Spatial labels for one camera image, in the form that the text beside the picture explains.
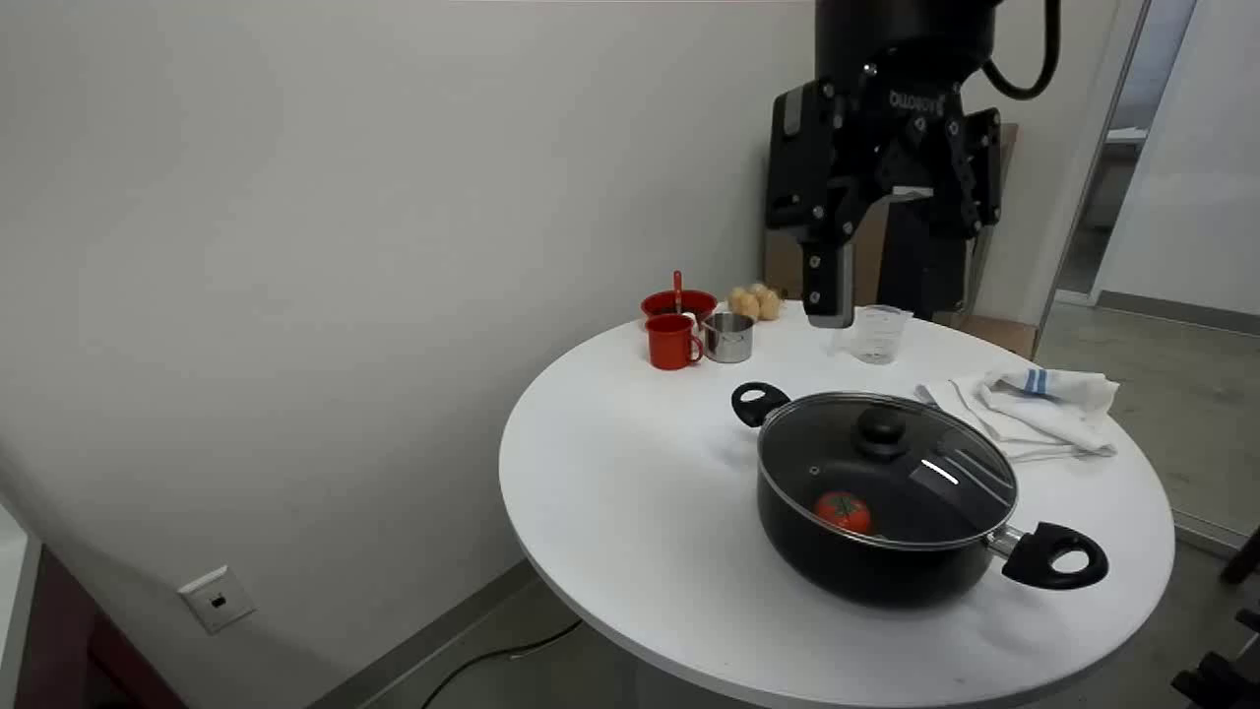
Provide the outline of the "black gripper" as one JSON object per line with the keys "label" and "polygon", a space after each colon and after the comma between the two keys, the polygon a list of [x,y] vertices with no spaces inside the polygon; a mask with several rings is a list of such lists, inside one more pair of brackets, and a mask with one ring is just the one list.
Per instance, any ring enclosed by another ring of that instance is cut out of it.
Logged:
{"label": "black gripper", "polygon": [[999,117],[962,105],[977,70],[974,55],[881,51],[773,101],[763,221],[799,236],[815,327],[853,324],[849,239],[881,198],[923,200],[942,239],[974,239],[998,221]]}

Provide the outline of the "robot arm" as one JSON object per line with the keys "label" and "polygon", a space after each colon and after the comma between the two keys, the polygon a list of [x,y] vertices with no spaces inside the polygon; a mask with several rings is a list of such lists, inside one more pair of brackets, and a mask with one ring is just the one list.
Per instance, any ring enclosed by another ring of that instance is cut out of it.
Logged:
{"label": "robot arm", "polygon": [[962,81],[988,63],[999,0],[815,0],[815,79],[773,101],[763,223],[799,236],[803,312],[853,324],[849,239],[908,198],[956,253],[998,221],[999,117]]}

